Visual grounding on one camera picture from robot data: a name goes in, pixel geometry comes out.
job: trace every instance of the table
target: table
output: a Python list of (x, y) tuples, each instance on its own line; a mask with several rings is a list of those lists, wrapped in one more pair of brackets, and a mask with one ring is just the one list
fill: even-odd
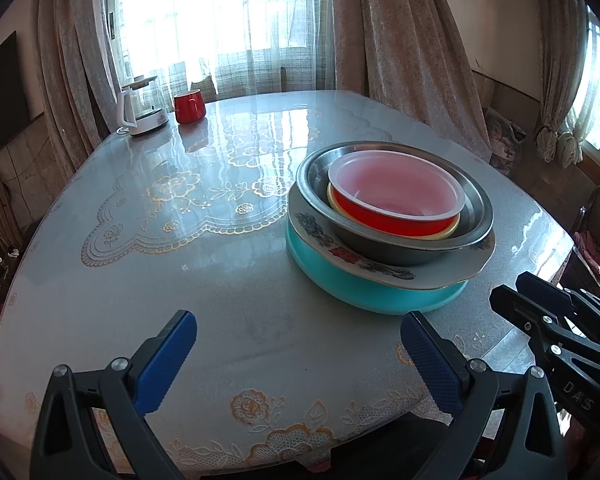
[[(147, 421), (188, 476), (331, 447), (427, 399), (400, 318), (347, 306), (285, 249), (286, 193), (304, 157), (344, 140), (394, 140), (471, 174), (494, 209), (496, 251), (427, 315), (464, 354), (511, 325), (488, 304), (525, 270), (550, 279), (572, 247), (527, 194), (428, 126), (350, 92), (288, 92), (207, 105), (194, 125), (109, 136), (67, 184), (24, 255), (0, 318), (0, 433), (30, 447), (51, 370), (130, 356), (180, 308), (198, 340)], [(116, 466), (128, 470), (96, 410)]]

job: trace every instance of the sheer curtain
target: sheer curtain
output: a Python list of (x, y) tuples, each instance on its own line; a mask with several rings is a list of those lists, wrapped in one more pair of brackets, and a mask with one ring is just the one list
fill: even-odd
[(587, 139), (600, 149), (600, 22), (590, 11), (584, 71), (573, 107), (564, 122), (566, 131), (578, 142)]
[(334, 87), (330, 0), (113, 2), (121, 83), (157, 75), (170, 111), (209, 78), (219, 98)]

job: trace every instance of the stacked bowls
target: stacked bowls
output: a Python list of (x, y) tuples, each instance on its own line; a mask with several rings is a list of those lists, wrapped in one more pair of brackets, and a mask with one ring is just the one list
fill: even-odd
[[(482, 187), (444, 158), (403, 144), (355, 141), (310, 154), (288, 202), (287, 241), (301, 269), (332, 296), (375, 312), (426, 310), (427, 294), (437, 298), (431, 306), (450, 301), (495, 247)], [(371, 286), (364, 301), (350, 293), (353, 282), (335, 286), (347, 281), (342, 271), (356, 277), (358, 296), (375, 282), (395, 304), (378, 305)]]
[(458, 227), (462, 187), (423, 158), (389, 150), (351, 152), (331, 164), (328, 176), (331, 208), (377, 231), (443, 240)]
[(424, 264), (478, 244), (493, 224), (491, 202), (471, 176), (404, 144), (329, 146), (305, 158), (296, 183), (344, 243), (392, 266)]

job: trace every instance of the electric kettle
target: electric kettle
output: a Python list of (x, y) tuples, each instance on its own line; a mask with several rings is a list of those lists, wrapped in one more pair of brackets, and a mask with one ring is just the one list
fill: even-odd
[(160, 93), (155, 89), (156, 78), (155, 75), (138, 76), (122, 87), (118, 94), (119, 133), (144, 134), (168, 122), (164, 107), (158, 103)]

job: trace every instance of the red stamp on plate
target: red stamp on plate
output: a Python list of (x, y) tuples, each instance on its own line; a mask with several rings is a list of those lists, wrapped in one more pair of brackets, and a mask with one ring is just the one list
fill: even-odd
[(344, 247), (334, 247), (333, 249), (329, 249), (329, 252), (350, 264), (354, 264), (362, 259), (362, 256), (354, 254), (351, 251), (346, 250)]

